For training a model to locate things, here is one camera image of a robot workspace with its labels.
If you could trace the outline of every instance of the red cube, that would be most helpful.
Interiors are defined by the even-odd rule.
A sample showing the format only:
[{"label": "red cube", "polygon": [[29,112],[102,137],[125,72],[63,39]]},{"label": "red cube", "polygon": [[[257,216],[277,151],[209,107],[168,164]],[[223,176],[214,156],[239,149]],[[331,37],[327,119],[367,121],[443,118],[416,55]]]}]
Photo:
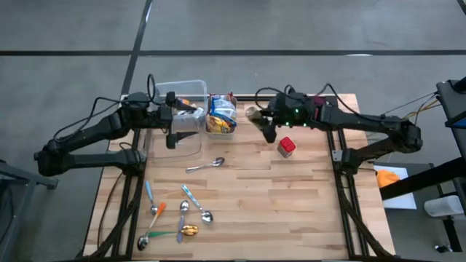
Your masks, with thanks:
[{"label": "red cube", "polygon": [[282,154],[283,157],[289,157],[296,149],[296,145],[291,141],[289,137],[285,137],[278,143],[277,150]]}]

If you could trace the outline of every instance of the wooden tabletop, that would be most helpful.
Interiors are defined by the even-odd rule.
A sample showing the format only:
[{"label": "wooden tabletop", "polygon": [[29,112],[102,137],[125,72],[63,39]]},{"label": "wooden tabletop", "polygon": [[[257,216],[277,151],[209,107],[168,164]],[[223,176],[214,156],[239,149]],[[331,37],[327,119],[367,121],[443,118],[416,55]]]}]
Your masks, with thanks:
[{"label": "wooden tabletop", "polygon": [[[355,95],[341,95],[341,98],[358,110]],[[185,224],[199,226],[198,235],[184,237],[180,244],[174,234],[150,239],[142,252],[134,245],[133,259],[348,258],[325,132],[309,128],[277,129],[277,142],[288,136],[297,145],[293,155],[285,159],[277,152],[277,142],[267,144],[263,135],[244,117],[245,108],[252,105],[252,102],[238,103],[238,126],[234,138],[204,138],[202,156],[197,160],[174,162],[155,159],[165,146],[165,142],[158,143],[157,140],[162,141],[165,136],[158,135],[159,130],[152,131],[154,143],[148,155],[145,179],[151,183],[154,201],[167,203],[153,231],[175,231],[178,228],[179,205],[183,199],[188,199],[181,190],[181,184],[186,184],[200,204],[212,212],[214,222],[210,225],[202,223],[200,211],[189,200]],[[344,133],[348,147],[367,145],[364,132],[345,130]],[[130,142],[132,136],[111,141],[109,149],[119,150],[119,142]],[[185,173],[187,167],[211,162],[219,156],[226,159],[222,167]],[[98,224],[119,174],[117,168],[105,168],[103,171],[85,255],[96,249]],[[355,176],[355,183],[364,223],[382,246],[394,253],[374,172],[360,170]],[[104,219],[101,239],[117,221],[122,187],[123,179],[120,179]],[[143,192],[136,239],[144,234],[153,218],[149,206],[147,194]],[[360,253],[355,226],[351,225],[356,250]],[[126,245],[125,234],[127,230],[122,245]]]}]

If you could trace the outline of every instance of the gold object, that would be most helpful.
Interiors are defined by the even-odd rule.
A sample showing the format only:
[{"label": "gold object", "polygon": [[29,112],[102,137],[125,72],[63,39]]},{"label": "gold object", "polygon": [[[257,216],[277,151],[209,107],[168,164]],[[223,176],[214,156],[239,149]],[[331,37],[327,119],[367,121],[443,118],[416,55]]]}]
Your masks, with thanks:
[{"label": "gold object", "polygon": [[195,225],[186,225],[180,230],[180,232],[185,236],[193,236],[199,232],[199,227]]}]

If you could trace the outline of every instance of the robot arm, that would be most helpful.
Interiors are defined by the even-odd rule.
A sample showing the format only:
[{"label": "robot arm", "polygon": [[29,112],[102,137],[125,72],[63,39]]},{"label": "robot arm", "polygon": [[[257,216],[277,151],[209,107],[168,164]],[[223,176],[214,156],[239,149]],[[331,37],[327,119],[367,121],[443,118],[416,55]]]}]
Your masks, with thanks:
[{"label": "robot arm", "polygon": [[409,120],[397,116],[346,113],[323,97],[308,97],[294,90],[288,94],[278,93],[269,101],[267,108],[260,111],[249,108],[246,116],[263,132],[268,143],[275,141],[275,128],[282,126],[310,127],[322,131],[347,128],[387,134],[388,138],[359,149],[332,152],[339,169],[348,175],[356,174],[366,160],[392,152],[413,153],[422,147],[421,130]]},{"label": "robot arm", "polygon": [[167,93],[165,103],[159,103],[155,111],[149,111],[150,102],[145,93],[130,94],[121,102],[120,108],[103,117],[96,125],[72,135],[49,140],[41,151],[34,154],[39,173],[44,176],[53,176],[73,168],[107,166],[115,166],[124,171],[132,168],[141,169],[146,157],[133,149],[88,155],[73,155],[70,152],[100,140],[122,138],[134,129],[167,130],[166,146],[168,148],[175,148],[179,140],[196,133],[172,132],[172,108],[195,110],[191,106],[180,103],[174,92]]}]

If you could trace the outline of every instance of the concrete floor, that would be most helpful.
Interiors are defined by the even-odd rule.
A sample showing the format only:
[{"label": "concrete floor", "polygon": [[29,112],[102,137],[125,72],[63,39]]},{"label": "concrete floor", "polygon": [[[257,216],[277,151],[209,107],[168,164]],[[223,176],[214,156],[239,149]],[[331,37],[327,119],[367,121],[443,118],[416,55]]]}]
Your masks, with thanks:
[{"label": "concrete floor", "polygon": [[[0,0],[0,50],[132,49],[144,3]],[[465,25],[455,0],[163,0],[151,8],[142,49],[464,49]],[[1,158],[35,172],[33,153],[57,129],[88,115],[95,97],[119,97],[128,61],[0,57]],[[203,79],[209,92],[252,93],[286,84],[316,92],[330,82],[338,92],[355,93],[363,113],[380,114],[434,91],[437,82],[462,78],[464,68],[463,56],[140,57],[130,90],[145,90],[148,73],[157,82]],[[415,106],[395,113],[403,116]],[[440,107],[422,114],[423,149],[393,154],[390,161],[440,164],[458,157],[445,120]],[[83,151],[103,152],[106,146]],[[15,261],[71,259],[79,252],[99,174],[99,169],[73,170],[59,177],[57,190],[38,188]],[[399,225],[418,221],[397,214],[389,220],[403,257],[425,259],[434,242],[445,240],[442,228],[433,233],[426,226],[410,244]]]}]

